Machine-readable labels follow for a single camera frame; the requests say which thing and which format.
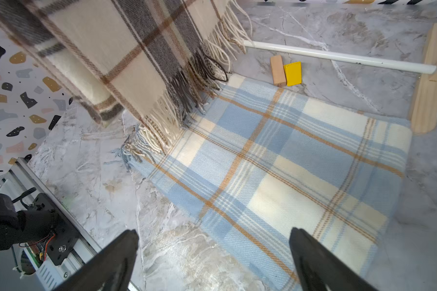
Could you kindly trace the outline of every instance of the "beige plaid scarf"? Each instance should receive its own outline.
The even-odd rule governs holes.
[[[0,0],[0,27],[97,123],[125,108],[140,121],[138,148],[160,153],[245,53],[232,8],[244,13],[236,0]]]

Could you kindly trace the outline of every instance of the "yellow block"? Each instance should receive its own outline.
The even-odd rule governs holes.
[[[291,63],[283,66],[286,75],[286,85],[293,86],[303,82],[301,75],[301,62]]]

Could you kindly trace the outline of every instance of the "gray marble floor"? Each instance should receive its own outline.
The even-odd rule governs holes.
[[[253,40],[421,61],[437,7],[308,5],[245,7]],[[273,53],[249,49],[234,71],[272,81]],[[368,112],[406,117],[416,74],[284,54],[303,63],[299,93]],[[30,162],[101,245],[125,229],[140,235],[133,282],[141,290],[268,290],[149,181],[129,173],[117,150],[134,120],[108,128],[73,103]],[[398,209],[367,274],[381,291],[437,290],[437,128],[414,137]]]

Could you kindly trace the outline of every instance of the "blanket fringe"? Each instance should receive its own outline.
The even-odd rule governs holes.
[[[219,82],[228,81],[231,58],[236,60],[235,53],[239,52],[235,47],[246,53],[243,40],[251,41],[233,8],[249,19],[236,0],[228,2],[222,18],[209,37],[204,39],[188,63],[173,77],[165,94],[144,117],[147,126],[137,127],[123,144],[123,154],[134,157],[138,162],[142,158],[155,162],[152,154],[167,153],[180,137],[181,129],[187,126],[188,113],[193,108],[204,112],[207,97],[203,98],[200,92],[214,98],[215,90],[220,90]]]

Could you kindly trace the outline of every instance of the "wooden board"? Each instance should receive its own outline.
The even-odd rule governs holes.
[[[270,68],[272,70],[272,77],[274,78],[274,85],[279,87],[285,86],[286,77],[281,55],[274,55],[270,58]]]
[[[437,23],[427,33],[423,63],[437,63]],[[429,80],[429,77],[421,74],[414,88],[409,119],[415,135],[427,133],[437,125],[437,81]]]

